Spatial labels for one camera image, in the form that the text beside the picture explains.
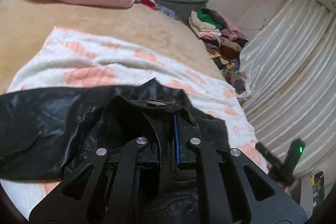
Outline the person's right hand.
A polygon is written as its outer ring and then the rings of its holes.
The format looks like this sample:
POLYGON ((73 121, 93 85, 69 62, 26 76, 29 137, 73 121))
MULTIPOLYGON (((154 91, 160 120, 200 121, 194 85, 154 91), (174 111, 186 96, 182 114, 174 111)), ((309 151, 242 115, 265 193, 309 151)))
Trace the person's right hand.
MULTIPOLYGON (((273 169, 273 166, 272 166, 272 164, 271 163, 267 163, 267 168, 268 168, 268 170, 269 171, 271 171, 272 169, 273 169)), ((283 184, 282 182, 280 182, 280 181, 276 181, 276 183, 277 183, 277 185, 285 192, 285 193, 287 193, 288 195, 290 195, 290 193, 289 193, 289 188, 285 185, 285 184, 283 184)))

